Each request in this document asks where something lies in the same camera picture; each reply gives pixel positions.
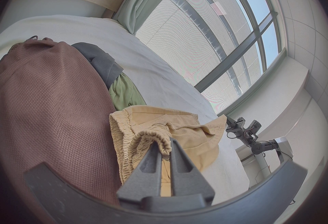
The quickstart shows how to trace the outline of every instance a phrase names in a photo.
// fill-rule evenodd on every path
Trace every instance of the green garment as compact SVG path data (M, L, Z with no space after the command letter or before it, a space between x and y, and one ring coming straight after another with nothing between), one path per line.
M129 106L146 105L137 87L124 73L121 73L109 87L109 94L117 111Z

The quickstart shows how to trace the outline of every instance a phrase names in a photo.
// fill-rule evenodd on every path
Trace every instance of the gray garment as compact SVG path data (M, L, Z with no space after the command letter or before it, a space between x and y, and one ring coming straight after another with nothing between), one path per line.
M97 45L78 42L72 44L91 63L107 86L111 86L114 80L122 73L123 68L115 62L115 59L104 52Z

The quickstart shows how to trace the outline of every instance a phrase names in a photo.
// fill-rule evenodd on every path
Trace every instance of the pile of clothes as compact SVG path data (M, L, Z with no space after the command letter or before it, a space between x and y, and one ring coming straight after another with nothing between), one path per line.
M51 223L23 174L46 162L67 182L118 205L116 191L156 141L162 196L170 196L170 137L199 170L216 160L226 117L201 125L195 114L147 106L108 53L31 37L0 60L0 163L19 196Z

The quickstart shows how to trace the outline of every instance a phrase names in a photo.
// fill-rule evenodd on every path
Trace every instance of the white sheet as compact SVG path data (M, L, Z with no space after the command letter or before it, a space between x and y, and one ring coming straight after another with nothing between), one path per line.
M202 124L217 118L210 103L191 84L116 21L67 15L27 18L0 34L0 58L13 44L34 35L68 44L96 44L124 68L148 105L197 114ZM213 204L235 197L249 187L231 141L223 137L219 148L217 160L203 172L215 190Z

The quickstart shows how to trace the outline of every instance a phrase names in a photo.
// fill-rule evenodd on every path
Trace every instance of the brown waffle-knit garment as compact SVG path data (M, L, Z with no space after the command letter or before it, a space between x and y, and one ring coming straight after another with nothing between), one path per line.
M74 47L29 39L0 61L0 162L45 223L23 172L47 162L65 180L112 204L121 186L105 83Z

